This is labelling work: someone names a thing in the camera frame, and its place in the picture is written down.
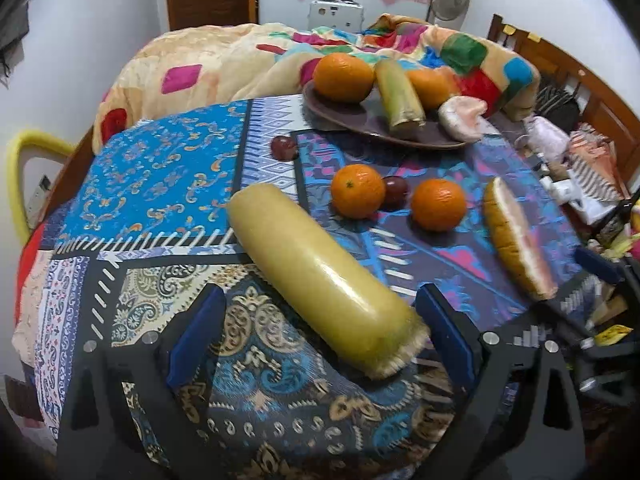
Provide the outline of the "small orange mandarin on bed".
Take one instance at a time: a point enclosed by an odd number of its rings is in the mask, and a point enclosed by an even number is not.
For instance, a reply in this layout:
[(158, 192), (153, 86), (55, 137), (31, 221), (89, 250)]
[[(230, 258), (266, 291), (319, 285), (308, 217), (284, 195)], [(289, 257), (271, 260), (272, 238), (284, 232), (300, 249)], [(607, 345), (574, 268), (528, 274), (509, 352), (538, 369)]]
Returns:
[(352, 164), (334, 174), (330, 194), (332, 205), (341, 216), (360, 220), (380, 209), (385, 198), (385, 184), (374, 168)]

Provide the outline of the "white box appliance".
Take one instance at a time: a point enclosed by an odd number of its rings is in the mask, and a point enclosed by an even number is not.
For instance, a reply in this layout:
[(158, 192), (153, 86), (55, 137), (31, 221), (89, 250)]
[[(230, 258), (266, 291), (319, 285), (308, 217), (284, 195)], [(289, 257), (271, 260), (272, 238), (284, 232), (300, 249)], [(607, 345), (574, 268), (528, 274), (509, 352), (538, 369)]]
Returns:
[(309, 5), (308, 29), (329, 27), (343, 32), (361, 32), (363, 6), (355, 0), (314, 0)]

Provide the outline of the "white standing fan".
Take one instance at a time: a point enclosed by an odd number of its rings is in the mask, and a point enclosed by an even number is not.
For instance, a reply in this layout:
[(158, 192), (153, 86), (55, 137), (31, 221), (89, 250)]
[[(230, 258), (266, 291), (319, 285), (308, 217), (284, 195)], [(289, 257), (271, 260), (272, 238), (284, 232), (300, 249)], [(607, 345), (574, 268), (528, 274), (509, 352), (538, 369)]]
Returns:
[(427, 21), (460, 30), (471, 0), (428, 0)]

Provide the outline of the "orange mandarin on plate right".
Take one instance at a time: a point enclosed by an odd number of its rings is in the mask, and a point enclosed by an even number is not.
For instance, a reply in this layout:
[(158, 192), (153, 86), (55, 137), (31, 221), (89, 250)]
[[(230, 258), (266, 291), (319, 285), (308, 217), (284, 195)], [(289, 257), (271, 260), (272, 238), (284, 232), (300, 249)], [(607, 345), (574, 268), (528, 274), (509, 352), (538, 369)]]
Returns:
[(442, 103), (460, 94), (456, 75), (447, 66), (408, 70), (407, 76), (424, 110), (437, 110)]

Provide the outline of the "blue patterned bed sheet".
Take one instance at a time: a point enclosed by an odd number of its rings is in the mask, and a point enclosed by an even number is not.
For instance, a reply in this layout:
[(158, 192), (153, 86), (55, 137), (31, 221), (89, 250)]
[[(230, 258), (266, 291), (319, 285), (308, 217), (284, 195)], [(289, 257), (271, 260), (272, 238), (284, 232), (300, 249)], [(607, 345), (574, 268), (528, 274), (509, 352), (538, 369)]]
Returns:
[[(451, 152), (404, 148), (333, 132), (302, 113), (297, 96), (212, 105), (116, 134), (80, 188), (30, 239), (21, 298), (32, 327), (24, 357), (47, 444), (60, 438), (70, 386), (88, 342), (132, 350), (198, 304), (210, 286), (227, 298), (219, 344), (172, 398), (231, 479), (407, 479), (454, 416), (433, 349), (384, 382), (339, 361), (270, 285), (236, 240), (231, 196), (276, 186), (402, 300), (432, 282), (481, 330), (523, 313), (529, 300), (500, 263), (483, 216), (487, 183), (500, 177), (522, 206), (553, 278), (578, 270), (578, 237), (536, 174), (491, 125)], [(270, 153), (274, 136), (298, 147)], [(407, 207), (360, 221), (332, 207), (330, 182), (363, 164), (410, 185), (446, 179), (463, 188), (466, 214), (451, 231), (416, 226)]]

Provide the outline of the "black striped bag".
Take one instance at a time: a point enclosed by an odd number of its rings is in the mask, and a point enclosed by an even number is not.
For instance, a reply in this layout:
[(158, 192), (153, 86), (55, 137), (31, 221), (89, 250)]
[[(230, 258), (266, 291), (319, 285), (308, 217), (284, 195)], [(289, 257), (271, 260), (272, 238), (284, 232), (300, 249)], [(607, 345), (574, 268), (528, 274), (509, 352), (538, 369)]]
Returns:
[(535, 113), (566, 133), (574, 131), (580, 119), (575, 97), (554, 84), (546, 84), (538, 90)]

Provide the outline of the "wooden headboard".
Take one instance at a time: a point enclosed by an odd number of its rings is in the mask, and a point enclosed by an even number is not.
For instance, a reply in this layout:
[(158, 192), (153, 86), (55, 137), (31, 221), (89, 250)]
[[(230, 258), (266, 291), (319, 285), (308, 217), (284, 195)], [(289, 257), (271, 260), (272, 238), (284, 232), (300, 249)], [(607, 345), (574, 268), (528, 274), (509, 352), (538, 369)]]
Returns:
[(492, 17), (487, 38), (518, 52), (558, 86), (574, 84), (574, 93), (587, 99), (580, 119), (614, 141), (618, 172), (631, 184), (639, 169), (639, 117), (627, 103), (585, 64), (499, 14)]

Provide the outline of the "peeled pomelo segment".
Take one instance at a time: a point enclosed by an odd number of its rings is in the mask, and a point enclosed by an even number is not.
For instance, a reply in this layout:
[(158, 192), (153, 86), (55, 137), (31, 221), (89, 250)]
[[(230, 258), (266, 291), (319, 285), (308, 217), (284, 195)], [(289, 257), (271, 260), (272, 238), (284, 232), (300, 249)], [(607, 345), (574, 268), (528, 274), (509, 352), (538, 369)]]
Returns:
[(480, 118), (487, 112), (487, 103), (472, 96), (452, 96), (437, 111), (438, 120), (454, 140), (478, 142), (484, 133)]
[(483, 214), (498, 258), (515, 284), (533, 300), (552, 299), (558, 285), (510, 188), (500, 177), (486, 185)]

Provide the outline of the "orange mandarin on plate left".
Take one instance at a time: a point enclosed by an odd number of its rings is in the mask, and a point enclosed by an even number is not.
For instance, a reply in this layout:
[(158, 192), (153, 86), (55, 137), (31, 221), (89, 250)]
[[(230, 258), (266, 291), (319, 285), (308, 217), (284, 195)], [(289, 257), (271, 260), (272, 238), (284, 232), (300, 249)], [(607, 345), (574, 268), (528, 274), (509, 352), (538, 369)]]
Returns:
[(360, 58), (347, 53), (330, 53), (316, 65), (312, 80), (314, 90), (327, 99), (360, 103), (373, 88), (374, 71)]

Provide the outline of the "pink quilted pouch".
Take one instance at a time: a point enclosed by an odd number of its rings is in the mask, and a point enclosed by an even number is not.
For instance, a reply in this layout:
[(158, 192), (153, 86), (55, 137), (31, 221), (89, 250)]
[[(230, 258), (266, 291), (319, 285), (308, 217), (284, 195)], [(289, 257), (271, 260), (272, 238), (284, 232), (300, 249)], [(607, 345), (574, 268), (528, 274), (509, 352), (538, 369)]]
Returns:
[(532, 115), (524, 119), (527, 144), (546, 162), (562, 162), (570, 137), (547, 118)]

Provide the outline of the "orange mandarin on plate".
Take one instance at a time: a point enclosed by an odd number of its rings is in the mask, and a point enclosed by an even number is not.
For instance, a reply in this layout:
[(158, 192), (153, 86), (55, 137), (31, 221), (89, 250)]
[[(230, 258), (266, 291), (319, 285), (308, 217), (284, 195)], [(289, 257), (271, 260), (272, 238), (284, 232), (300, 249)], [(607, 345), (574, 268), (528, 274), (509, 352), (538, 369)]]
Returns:
[(437, 110), (442, 103), (460, 94), (456, 75), (447, 66), (408, 70), (407, 76), (424, 110)]
[(347, 53), (330, 53), (316, 65), (312, 80), (314, 90), (327, 99), (360, 103), (373, 88), (374, 71), (360, 58)]

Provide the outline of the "yellow sugarcane stick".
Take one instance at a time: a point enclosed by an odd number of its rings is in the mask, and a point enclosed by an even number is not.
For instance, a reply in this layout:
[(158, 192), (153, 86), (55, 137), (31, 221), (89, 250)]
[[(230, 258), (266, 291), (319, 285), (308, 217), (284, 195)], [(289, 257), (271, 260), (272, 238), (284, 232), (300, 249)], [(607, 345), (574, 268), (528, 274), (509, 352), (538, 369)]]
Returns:
[(236, 192), (227, 216), (266, 280), (341, 361), (385, 379), (425, 349), (419, 313), (276, 186)]
[(413, 139), (426, 117), (409, 77), (397, 61), (388, 58), (375, 64), (374, 73), (390, 133), (399, 139)]

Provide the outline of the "colourful patchwork fleece blanket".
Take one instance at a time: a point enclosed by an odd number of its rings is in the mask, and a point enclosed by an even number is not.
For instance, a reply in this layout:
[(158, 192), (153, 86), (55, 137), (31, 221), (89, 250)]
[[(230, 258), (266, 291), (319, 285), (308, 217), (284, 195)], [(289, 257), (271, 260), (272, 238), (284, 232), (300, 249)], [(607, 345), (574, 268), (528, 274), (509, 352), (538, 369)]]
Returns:
[(533, 113), (540, 85), (536, 67), (518, 53), (402, 15), (383, 14), (364, 32), (281, 23), (190, 27), (151, 40), (125, 65), (96, 112), (92, 149), (141, 119), (301, 92), (319, 58), (331, 53), (369, 65), (393, 58), (404, 70), (445, 66), (462, 94), (512, 120)]

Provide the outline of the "white bottle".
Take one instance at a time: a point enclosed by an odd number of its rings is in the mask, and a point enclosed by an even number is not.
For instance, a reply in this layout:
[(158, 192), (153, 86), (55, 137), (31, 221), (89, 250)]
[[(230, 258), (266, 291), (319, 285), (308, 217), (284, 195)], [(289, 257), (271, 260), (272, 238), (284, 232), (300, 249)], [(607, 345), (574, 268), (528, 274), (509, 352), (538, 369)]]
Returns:
[(542, 187), (559, 205), (568, 204), (582, 199), (582, 192), (570, 179), (553, 181), (552, 177), (545, 176), (540, 180)]

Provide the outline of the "dark brown round plate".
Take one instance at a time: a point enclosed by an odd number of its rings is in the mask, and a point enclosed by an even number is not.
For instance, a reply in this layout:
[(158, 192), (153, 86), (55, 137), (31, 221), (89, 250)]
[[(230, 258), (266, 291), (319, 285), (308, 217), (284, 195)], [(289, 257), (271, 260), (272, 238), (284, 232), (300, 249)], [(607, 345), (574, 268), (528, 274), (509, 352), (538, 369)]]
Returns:
[(309, 81), (303, 88), (302, 96), (306, 107), (315, 115), (368, 138), (419, 150), (443, 151), (466, 147), (465, 142), (454, 140), (432, 118), (427, 118), (423, 126), (409, 128), (406, 133), (392, 133), (377, 88), (361, 103), (345, 104), (325, 98), (314, 88), (314, 83)]

